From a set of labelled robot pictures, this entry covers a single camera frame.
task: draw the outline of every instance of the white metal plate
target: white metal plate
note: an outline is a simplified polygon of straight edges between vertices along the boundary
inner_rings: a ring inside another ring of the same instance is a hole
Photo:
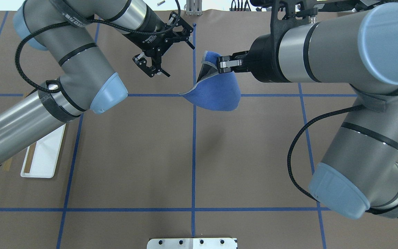
[[[54,176],[64,131],[65,125],[36,142],[30,173],[24,173],[30,146],[27,148],[21,169],[22,177],[52,178]]]
[[[151,239],[147,249],[237,249],[236,238]]]

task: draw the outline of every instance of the black bracket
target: black bracket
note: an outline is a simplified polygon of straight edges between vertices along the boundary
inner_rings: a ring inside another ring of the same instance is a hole
[[[177,17],[178,14],[176,12],[171,12],[169,22],[173,24]],[[165,33],[162,42],[157,47],[143,50],[141,54],[133,57],[133,62],[149,77],[154,77],[155,74],[165,74],[167,77],[170,77],[170,74],[162,69],[161,64],[162,56],[174,43],[186,42],[189,47],[195,49],[195,46],[190,42],[190,34],[193,33],[193,27],[181,17],[179,17],[176,27],[183,27],[183,29],[182,31]],[[147,66],[148,60],[144,56],[151,59],[151,66]]]

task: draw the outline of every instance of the light blue cap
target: light blue cap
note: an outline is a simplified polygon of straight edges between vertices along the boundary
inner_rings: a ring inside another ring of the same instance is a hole
[[[362,217],[370,207],[369,200],[354,183],[324,163],[317,165],[309,189],[316,200],[350,219]]]
[[[122,80],[114,73],[101,87],[90,105],[90,109],[96,114],[101,114],[117,105],[128,96]]]
[[[13,26],[15,28],[16,33],[19,35],[19,37],[21,39],[24,39],[31,34],[29,29],[27,28],[27,24],[24,19],[24,5],[25,5],[25,2],[13,16]],[[41,45],[35,38],[30,39],[27,43],[30,46],[32,46],[33,48],[36,48],[36,49],[39,49],[42,51],[48,50],[46,47]]]
[[[379,81],[398,85],[398,3],[385,3],[360,24],[360,58]]]

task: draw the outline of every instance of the blue cloth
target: blue cloth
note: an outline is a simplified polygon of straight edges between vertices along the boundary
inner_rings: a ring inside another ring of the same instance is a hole
[[[232,111],[240,101],[240,89],[234,72],[219,74],[217,58],[220,54],[205,51],[202,68],[195,86],[180,93],[186,100],[212,111]]]

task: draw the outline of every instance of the folded cloth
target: folded cloth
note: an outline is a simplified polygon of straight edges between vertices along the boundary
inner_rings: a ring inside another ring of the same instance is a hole
[[[186,93],[186,100],[212,111],[232,111],[240,101],[240,89],[234,72],[219,74],[216,63],[221,55],[205,51],[197,83]]]

